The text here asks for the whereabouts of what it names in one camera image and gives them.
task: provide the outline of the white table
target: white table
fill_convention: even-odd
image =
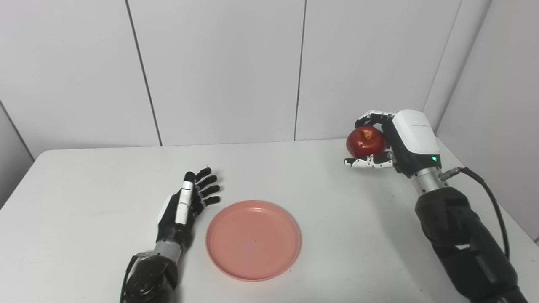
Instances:
[[[445,168],[460,166],[440,145]],[[118,302],[129,258],[154,247],[165,197],[210,166],[223,201],[197,219],[181,302],[467,302],[421,232],[410,180],[347,156],[344,140],[45,152],[0,211],[0,301]],[[450,184],[500,240],[483,189],[466,176]],[[215,214],[246,199],[280,205],[301,230],[294,265],[264,282],[229,278],[205,250]],[[519,285],[539,302],[539,247],[503,214]]]

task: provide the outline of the silver connector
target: silver connector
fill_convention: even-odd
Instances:
[[[178,263],[181,254],[182,247],[177,242],[169,239],[157,242],[152,252],[152,256],[163,256],[169,258],[174,263]]]
[[[440,179],[440,174],[441,171],[437,167],[425,168],[413,174],[410,179],[412,179],[417,194],[421,196],[426,192],[449,186],[447,182]]]
[[[438,177],[440,178],[440,180],[442,181],[445,181],[453,176],[456,176],[460,173],[460,168],[458,167],[455,167],[453,169],[450,169],[444,173],[441,173]]]

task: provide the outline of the red apple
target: red apple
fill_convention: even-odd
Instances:
[[[385,151],[384,134],[372,126],[357,127],[348,135],[346,149],[356,158],[381,153]]]

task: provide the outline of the prosthetic hand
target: prosthetic hand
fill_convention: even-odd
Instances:
[[[154,250],[138,253],[131,259],[120,303],[176,301],[179,257],[192,244],[195,218],[206,206],[220,202],[220,197],[210,197],[220,190],[219,185],[213,185],[216,182],[217,176],[211,174],[209,167],[196,175],[191,171],[185,174],[182,188],[168,200],[159,221]],[[126,283],[135,263],[133,274]]]
[[[505,225],[494,195],[483,179],[470,169],[441,172],[440,148],[422,112],[369,111],[355,127],[380,124],[386,151],[363,158],[347,158],[344,164],[359,168],[394,167],[412,180],[419,195],[416,214],[451,282],[473,303],[526,303],[509,262]],[[471,209],[468,199],[448,185],[447,179],[465,173],[489,194],[502,229],[505,254]]]

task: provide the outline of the white robotic hand casing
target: white robotic hand casing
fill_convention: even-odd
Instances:
[[[189,207],[191,206],[191,196],[193,194],[194,184],[189,181],[183,181],[182,191],[179,193],[178,209],[176,211],[176,223],[186,224]]]
[[[408,151],[427,155],[440,153],[432,127],[424,113],[405,109],[398,112],[392,121]]]
[[[189,212],[189,207],[191,207],[193,187],[194,187],[194,184],[192,182],[183,181],[182,191],[180,193],[178,207],[176,209],[175,222],[178,224],[187,223],[187,215]],[[165,213],[165,210],[167,209],[167,205],[169,204],[171,198],[172,198],[172,195],[168,195],[167,199],[163,203],[163,207],[161,207],[161,211],[159,212],[159,216],[157,217],[157,223],[159,223],[161,218],[163,218],[163,215]]]

